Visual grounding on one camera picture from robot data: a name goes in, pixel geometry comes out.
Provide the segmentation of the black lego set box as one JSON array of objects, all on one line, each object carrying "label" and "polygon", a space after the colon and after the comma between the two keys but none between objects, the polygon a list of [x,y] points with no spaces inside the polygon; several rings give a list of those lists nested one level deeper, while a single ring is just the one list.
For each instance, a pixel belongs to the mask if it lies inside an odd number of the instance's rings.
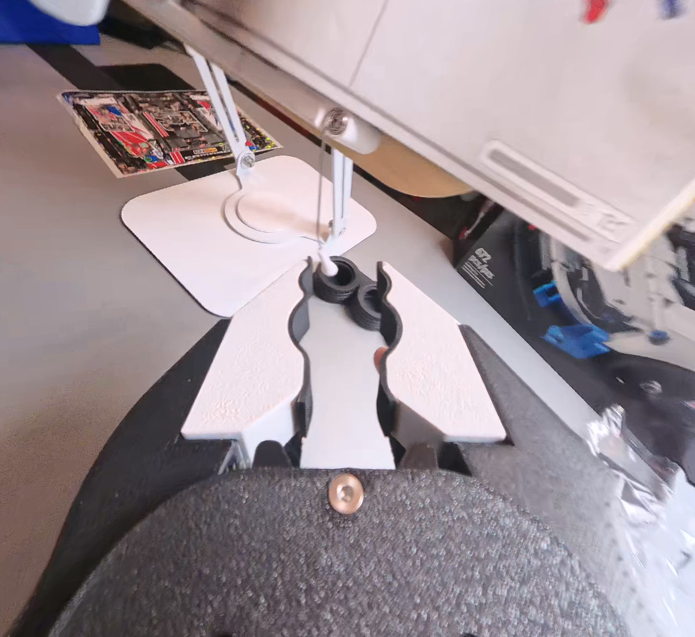
[{"label": "black lego set box", "polygon": [[494,204],[458,273],[598,414],[694,479],[694,208],[609,271]]}]

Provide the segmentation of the colourful sticker sheet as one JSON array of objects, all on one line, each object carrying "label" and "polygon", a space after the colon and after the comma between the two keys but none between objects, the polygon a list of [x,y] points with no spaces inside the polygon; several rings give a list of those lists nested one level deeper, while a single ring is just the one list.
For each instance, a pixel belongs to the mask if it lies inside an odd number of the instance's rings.
[{"label": "colourful sticker sheet", "polygon": [[118,178],[233,158],[202,90],[68,91],[59,100]]}]

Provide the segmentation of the lego instruction booklet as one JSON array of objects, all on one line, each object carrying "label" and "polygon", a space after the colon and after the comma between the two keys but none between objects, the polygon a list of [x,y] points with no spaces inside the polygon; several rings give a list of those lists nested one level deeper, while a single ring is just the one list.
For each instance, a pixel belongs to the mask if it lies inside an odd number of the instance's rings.
[{"label": "lego instruction booklet", "polygon": [[607,269],[694,216],[694,0],[187,0]]}]

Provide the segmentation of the blue plastic bin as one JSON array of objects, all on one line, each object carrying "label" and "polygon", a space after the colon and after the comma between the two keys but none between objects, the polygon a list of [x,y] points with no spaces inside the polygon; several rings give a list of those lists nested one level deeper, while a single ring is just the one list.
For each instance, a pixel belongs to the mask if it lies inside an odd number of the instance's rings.
[{"label": "blue plastic bin", "polygon": [[96,25],[63,22],[30,0],[1,0],[1,43],[99,45],[101,37]]}]

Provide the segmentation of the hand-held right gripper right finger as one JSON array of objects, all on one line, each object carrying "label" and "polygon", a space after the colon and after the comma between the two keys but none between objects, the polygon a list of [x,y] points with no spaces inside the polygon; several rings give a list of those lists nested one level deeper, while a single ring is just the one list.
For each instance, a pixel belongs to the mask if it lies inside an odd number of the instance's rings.
[{"label": "hand-held right gripper right finger", "polygon": [[505,425],[460,323],[389,263],[378,262],[377,275],[388,347],[377,400],[384,434],[403,450],[504,441]]}]

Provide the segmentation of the small black rubber tyre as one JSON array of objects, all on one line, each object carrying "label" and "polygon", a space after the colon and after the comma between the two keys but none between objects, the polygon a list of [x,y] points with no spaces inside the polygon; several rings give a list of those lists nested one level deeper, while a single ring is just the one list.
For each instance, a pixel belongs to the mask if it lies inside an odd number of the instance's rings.
[{"label": "small black rubber tyre", "polygon": [[358,291],[360,285],[359,270],[349,259],[332,256],[337,273],[328,276],[318,265],[313,276],[314,294],[322,301],[333,304],[345,304]]},{"label": "small black rubber tyre", "polygon": [[352,320],[362,329],[380,332],[383,316],[382,295],[376,281],[361,284],[349,305]]}]

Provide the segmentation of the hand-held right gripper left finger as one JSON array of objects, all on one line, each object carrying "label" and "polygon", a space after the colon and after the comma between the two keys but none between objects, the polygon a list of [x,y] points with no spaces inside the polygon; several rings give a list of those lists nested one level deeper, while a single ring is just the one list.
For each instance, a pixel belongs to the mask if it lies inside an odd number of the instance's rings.
[{"label": "hand-held right gripper left finger", "polygon": [[181,427],[186,440],[235,442],[234,459],[250,464],[262,442],[307,435],[311,367],[300,343],[312,294],[307,259],[236,312]]}]

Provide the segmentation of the empty clear plastic bag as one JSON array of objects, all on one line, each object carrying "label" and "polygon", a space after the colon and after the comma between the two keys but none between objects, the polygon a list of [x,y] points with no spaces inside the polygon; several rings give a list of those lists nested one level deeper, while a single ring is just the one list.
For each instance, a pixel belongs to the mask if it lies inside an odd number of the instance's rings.
[{"label": "empty clear plastic bag", "polygon": [[620,406],[587,425],[586,441],[618,481],[619,548],[637,600],[633,627],[645,636],[693,636],[694,486],[678,464],[634,437]]}]

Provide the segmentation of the white book stand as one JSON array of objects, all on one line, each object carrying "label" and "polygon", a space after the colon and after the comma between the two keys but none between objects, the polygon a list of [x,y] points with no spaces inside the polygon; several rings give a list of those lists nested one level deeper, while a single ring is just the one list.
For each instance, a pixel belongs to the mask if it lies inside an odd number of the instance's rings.
[{"label": "white book stand", "polygon": [[[340,256],[376,230],[352,202],[354,164],[410,199],[474,195],[471,187],[320,94],[225,38],[172,0],[120,0],[179,40],[222,117],[236,169],[128,202],[122,221],[207,311],[231,317],[308,256],[328,276]],[[331,179],[320,160],[258,160],[241,140],[229,77],[268,111],[331,147]]]}]

